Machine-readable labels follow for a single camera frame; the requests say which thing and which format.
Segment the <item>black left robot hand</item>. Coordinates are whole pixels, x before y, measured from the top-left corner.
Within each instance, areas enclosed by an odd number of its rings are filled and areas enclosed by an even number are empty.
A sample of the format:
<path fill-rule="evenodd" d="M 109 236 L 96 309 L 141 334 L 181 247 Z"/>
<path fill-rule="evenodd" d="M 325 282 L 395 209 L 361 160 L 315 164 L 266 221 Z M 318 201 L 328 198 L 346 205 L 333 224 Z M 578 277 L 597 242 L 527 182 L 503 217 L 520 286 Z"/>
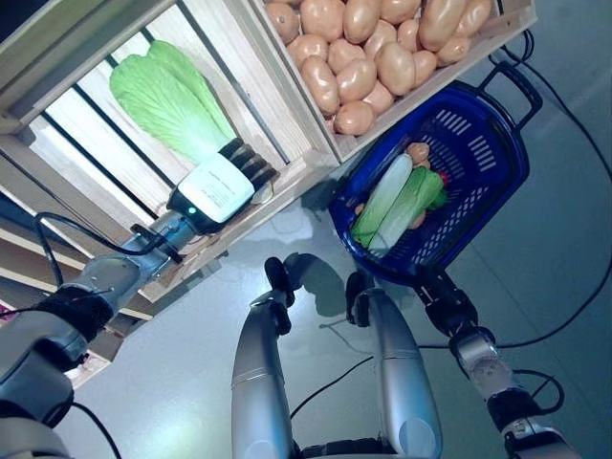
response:
<path fill-rule="evenodd" d="M 196 234 L 216 233 L 277 175 L 249 144 L 235 138 L 176 185 L 166 208 L 183 215 Z"/>

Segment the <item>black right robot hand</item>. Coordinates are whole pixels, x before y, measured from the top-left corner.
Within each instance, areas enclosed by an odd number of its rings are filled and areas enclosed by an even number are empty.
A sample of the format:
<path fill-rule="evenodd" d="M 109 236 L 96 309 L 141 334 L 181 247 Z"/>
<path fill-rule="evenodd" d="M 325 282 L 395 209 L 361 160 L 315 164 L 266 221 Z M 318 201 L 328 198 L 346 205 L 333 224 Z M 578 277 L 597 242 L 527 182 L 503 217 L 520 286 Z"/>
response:
<path fill-rule="evenodd" d="M 452 338 L 478 324 L 478 315 L 466 293 L 444 272 L 422 267 L 417 273 L 417 295 L 434 327 Z"/>

